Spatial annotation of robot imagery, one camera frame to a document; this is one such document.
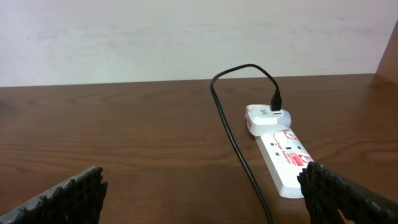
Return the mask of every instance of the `charging cable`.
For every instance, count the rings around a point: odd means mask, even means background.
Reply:
[[[256,68],[256,69],[260,70],[275,85],[276,91],[275,91],[274,96],[271,99],[271,110],[272,111],[279,111],[281,109],[281,107],[282,107],[282,98],[280,97],[280,91],[279,91],[278,84],[276,83],[276,81],[274,80],[274,78],[270,74],[268,74],[264,69],[262,69],[260,66],[255,65],[255,64],[240,65],[240,66],[237,66],[237,67],[234,67],[234,68],[230,68],[228,70],[225,70],[225,71],[217,74],[216,76],[213,77],[213,79],[210,82],[210,91],[211,91],[211,94],[213,95],[214,102],[216,103],[218,113],[220,114],[220,118],[221,118],[221,121],[223,122],[223,125],[224,125],[225,131],[226,131],[226,133],[228,135],[229,141],[231,142],[231,145],[232,145],[232,147],[233,147],[233,149],[234,149],[239,161],[241,162],[244,171],[248,175],[250,183],[253,186],[254,191],[256,192],[256,195],[257,195],[258,199],[260,200],[262,209],[264,210],[264,213],[266,214],[267,221],[268,221],[269,224],[274,224],[274,219],[272,217],[272,214],[271,214],[271,211],[270,211],[270,209],[268,207],[268,204],[267,204],[266,200],[264,199],[264,196],[261,193],[261,190],[260,190],[260,188],[259,188],[259,186],[257,184],[256,179],[254,178],[253,173],[250,170],[249,165],[247,164],[246,160],[244,159],[244,157],[242,155],[242,152],[240,151],[238,145],[236,144],[235,138],[232,135],[231,128],[229,127],[229,124],[228,124],[228,122],[226,120],[226,117],[225,117],[223,108],[221,106],[220,100],[218,99],[218,96],[217,96],[216,91],[215,91],[214,86],[213,86],[214,82],[216,82],[219,77],[222,77],[223,75],[226,75],[226,74],[228,74],[230,72],[234,72],[234,71],[237,71],[239,69],[247,68],[247,67],[253,67],[253,68]]]

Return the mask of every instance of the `brown wooden panel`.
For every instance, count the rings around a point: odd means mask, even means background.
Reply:
[[[390,41],[384,51],[376,75],[398,83],[398,21],[392,31]]]
[[[398,202],[398,90],[374,75],[277,78],[312,157]],[[265,223],[209,80],[0,88],[0,213],[86,169],[109,181],[100,223]],[[278,196],[245,106],[266,78],[220,80],[220,100],[277,223],[309,223]]]

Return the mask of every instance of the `power strip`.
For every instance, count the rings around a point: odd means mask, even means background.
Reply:
[[[269,105],[249,105],[246,119],[281,197],[302,198],[297,176],[313,161],[290,129],[285,110],[271,111]]]

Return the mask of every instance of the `white wall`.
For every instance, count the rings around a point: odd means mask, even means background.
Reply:
[[[397,0],[1,0],[0,86],[374,73],[397,17]]]

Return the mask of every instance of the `black cable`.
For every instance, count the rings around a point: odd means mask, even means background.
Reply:
[[[228,135],[229,141],[231,142],[231,145],[232,145],[232,147],[233,147],[233,149],[234,149],[234,151],[235,151],[235,153],[236,153],[236,155],[237,155],[239,161],[241,162],[244,171],[245,171],[246,174],[248,175],[249,180],[250,180],[250,183],[251,183],[251,185],[253,186],[254,191],[256,192],[258,199],[260,200],[262,209],[264,210],[264,213],[266,214],[268,223],[269,223],[269,224],[273,224],[273,223],[274,223],[274,219],[273,219],[273,217],[272,217],[271,211],[270,211],[270,209],[269,209],[269,207],[268,207],[268,205],[267,205],[266,200],[264,199],[264,196],[263,196],[262,193],[261,193],[261,190],[260,190],[260,188],[259,188],[259,186],[258,186],[258,184],[257,184],[256,179],[254,178],[253,173],[252,173],[251,170],[250,170],[249,165],[247,164],[246,160],[244,159],[244,157],[243,157],[243,155],[242,155],[242,152],[239,150],[239,147],[238,147],[238,145],[236,144],[235,138],[234,138],[234,136],[232,135],[231,128],[229,127],[229,124],[228,124],[228,122],[227,122],[227,120],[226,120],[226,117],[225,117],[223,108],[221,107],[220,100],[218,99],[218,96],[217,96],[217,94],[216,94],[216,91],[214,90],[214,87],[213,87],[214,82],[217,81],[217,79],[218,79],[219,77],[221,77],[221,76],[223,76],[223,75],[225,75],[225,74],[227,74],[227,73],[229,73],[229,72],[233,72],[233,71],[236,71],[236,70],[239,70],[239,69],[242,69],[242,68],[247,68],[247,67],[256,68],[256,69],[260,70],[262,73],[264,73],[264,74],[273,82],[273,84],[275,85],[275,87],[276,87],[275,94],[278,94],[278,95],[279,95],[279,87],[278,87],[278,84],[276,83],[276,81],[274,80],[274,78],[272,78],[272,77],[271,77],[264,69],[262,69],[260,66],[254,65],[254,64],[240,65],[240,66],[238,66],[238,67],[230,68],[230,69],[228,69],[228,70],[225,70],[225,71],[223,71],[223,72],[217,74],[216,76],[213,77],[213,79],[212,79],[211,82],[210,82],[210,91],[211,91],[211,94],[213,95],[214,102],[216,103],[218,113],[220,114],[220,118],[221,118],[221,121],[223,122],[223,125],[224,125],[225,131],[226,131],[226,133],[227,133],[227,135]]]

